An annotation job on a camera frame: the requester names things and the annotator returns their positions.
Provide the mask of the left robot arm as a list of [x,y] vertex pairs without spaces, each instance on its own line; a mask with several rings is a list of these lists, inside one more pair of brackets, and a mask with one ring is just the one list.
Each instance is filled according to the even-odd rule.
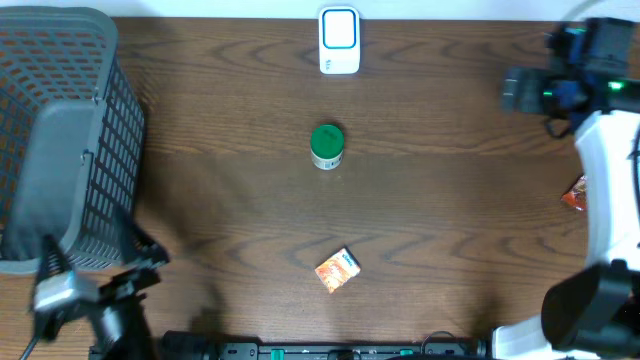
[[23,359],[38,342],[54,341],[65,324],[82,318],[89,320],[95,334],[91,359],[158,357],[141,291],[160,282],[157,269],[168,264],[170,257],[123,208],[113,210],[113,220],[121,260],[130,269],[102,286],[74,268],[57,239],[43,237],[30,306],[33,336]]

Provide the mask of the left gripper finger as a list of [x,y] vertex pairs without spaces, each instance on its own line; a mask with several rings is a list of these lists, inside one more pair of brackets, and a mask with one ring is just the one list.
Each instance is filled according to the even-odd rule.
[[46,280],[56,275],[71,272],[73,267],[52,235],[42,240],[42,253],[36,279]]
[[166,249],[144,231],[124,208],[116,207],[112,220],[123,265],[157,269],[170,262]]

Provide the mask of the red Top snack packet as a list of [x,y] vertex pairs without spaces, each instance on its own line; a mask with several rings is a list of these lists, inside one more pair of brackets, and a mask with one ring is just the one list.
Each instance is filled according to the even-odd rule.
[[587,209],[587,178],[581,175],[576,182],[562,195],[561,201],[578,211]]

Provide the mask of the green lid jar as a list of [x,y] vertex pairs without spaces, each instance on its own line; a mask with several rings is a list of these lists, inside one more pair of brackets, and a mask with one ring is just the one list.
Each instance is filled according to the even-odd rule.
[[310,152],[313,164],[321,170],[337,168],[344,157],[345,138],[335,125],[317,127],[310,137]]

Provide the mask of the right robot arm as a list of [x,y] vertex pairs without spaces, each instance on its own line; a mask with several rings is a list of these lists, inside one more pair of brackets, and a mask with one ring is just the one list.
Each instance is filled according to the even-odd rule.
[[541,312],[496,328],[497,359],[620,359],[639,356],[639,83],[628,78],[632,21],[562,22],[547,36],[545,68],[512,67],[506,110],[562,120],[586,178],[585,267],[551,287]]

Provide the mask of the orange Kleenex tissue pack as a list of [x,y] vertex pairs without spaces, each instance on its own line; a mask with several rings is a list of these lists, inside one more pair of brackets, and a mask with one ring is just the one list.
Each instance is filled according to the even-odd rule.
[[344,286],[361,272],[356,258],[342,248],[315,268],[315,274],[330,294]]

